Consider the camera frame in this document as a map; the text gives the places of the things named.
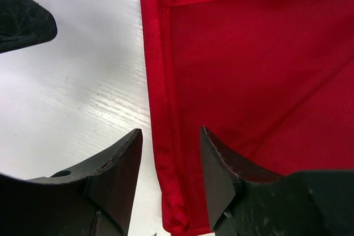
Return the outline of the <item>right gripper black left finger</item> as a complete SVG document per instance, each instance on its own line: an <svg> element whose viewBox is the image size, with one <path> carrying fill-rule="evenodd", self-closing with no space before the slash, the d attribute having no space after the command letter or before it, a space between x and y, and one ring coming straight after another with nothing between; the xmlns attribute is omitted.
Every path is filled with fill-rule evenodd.
<svg viewBox="0 0 354 236"><path fill-rule="evenodd" d="M29 184L25 235L127 235L142 156L134 129L107 149Z"/></svg>

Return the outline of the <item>red cloth napkin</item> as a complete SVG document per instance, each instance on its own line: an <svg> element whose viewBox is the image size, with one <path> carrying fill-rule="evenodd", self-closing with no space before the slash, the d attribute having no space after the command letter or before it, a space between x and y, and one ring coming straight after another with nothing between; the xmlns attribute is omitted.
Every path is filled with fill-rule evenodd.
<svg viewBox="0 0 354 236"><path fill-rule="evenodd" d="M210 231L203 126L280 174L353 168L353 0L140 3L166 231Z"/></svg>

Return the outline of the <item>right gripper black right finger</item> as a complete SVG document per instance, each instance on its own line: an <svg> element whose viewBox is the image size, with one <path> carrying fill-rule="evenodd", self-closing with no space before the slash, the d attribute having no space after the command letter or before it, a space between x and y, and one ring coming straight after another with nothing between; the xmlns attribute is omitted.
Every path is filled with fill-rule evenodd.
<svg viewBox="0 0 354 236"><path fill-rule="evenodd" d="M282 177L235 152L209 128L200 129L200 158L210 229L229 217L231 203L244 191L245 181L269 183Z"/></svg>

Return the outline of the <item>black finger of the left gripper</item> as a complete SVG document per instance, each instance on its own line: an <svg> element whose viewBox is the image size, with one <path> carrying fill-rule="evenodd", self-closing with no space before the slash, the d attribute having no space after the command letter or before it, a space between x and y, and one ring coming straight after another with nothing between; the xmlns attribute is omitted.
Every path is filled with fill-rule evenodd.
<svg viewBox="0 0 354 236"><path fill-rule="evenodd" d="M34 0L1 0L1 53L52 41L57 33L53 15Z"/></svg>

